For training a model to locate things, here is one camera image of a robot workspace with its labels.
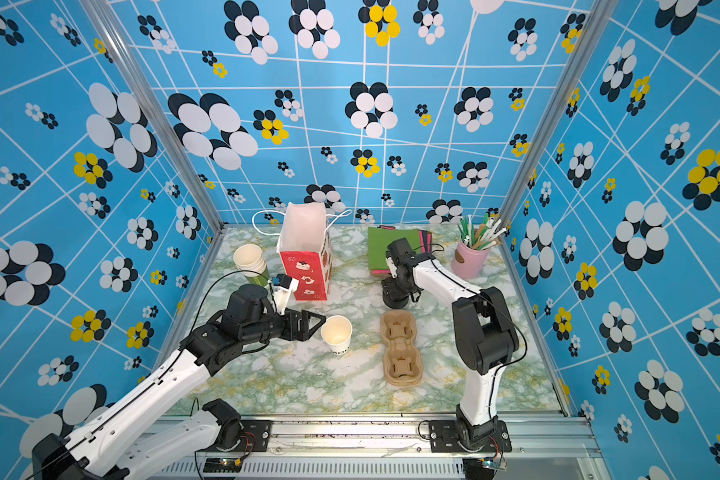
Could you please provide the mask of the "red white paper bag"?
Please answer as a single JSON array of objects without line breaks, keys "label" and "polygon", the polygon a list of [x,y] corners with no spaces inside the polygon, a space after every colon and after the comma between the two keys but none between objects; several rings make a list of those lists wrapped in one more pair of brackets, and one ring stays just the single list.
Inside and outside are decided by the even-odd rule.
[{"label": "red white paper bag", "polygon": [[298,282],[298,301],[326,301],[331,273],[331,246],[323,203],[289,203],[277,252],[285,273]]}]

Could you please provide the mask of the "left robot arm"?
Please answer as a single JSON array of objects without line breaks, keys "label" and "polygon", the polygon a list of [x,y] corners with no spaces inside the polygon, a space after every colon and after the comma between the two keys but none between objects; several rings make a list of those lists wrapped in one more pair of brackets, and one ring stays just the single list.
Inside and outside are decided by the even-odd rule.
[{"label": "left robot arm", "polygon": [[32,450],[33,479],[146,479],[181,457],[235,446],[237,411],[217,399],[179,425],[141,435],[176,402],[244,354],[273,340],[311,339],[324,315],[287,306],[291,289],[246,284],[225,309],[194,328],[150,376],[108,410],[66,436],[51,433]]}]

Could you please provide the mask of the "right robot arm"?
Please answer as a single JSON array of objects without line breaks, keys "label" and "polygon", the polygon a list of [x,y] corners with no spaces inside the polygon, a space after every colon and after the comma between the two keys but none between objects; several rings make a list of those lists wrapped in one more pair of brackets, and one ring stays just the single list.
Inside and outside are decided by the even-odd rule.
[{"label": "right robot arm", "polygon": [[454,429],[467,452],[490,446],[499,457],[510,448],[506,424],[499,419],[497,400],[501,377],[515,364],[515,352],[527,344],[511,318],[506,300],[496,287],[480,289],[448,272],[431,253],[418,253],[405,239],[386,251],[390,274],[381,283],[389,308],[380,318],[386,346],[383,373],[391,384],[412,385],[423,374],[421,352],[415,347],[415,317],[404,309],[430,293],[450,308],[454,342],[466,367],[466,383],[456,407]]}]

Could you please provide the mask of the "white paper cup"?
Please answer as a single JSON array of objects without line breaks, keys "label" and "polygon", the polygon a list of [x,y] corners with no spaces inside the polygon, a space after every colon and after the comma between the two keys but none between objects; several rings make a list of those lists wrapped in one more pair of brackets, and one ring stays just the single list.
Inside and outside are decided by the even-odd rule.
[{"label": "white paper cup", "polygon": [[353,326],[349,319],[341,315],[328,317],[320,328],[322,340],[332,353],[344,354],[351,343]]}]

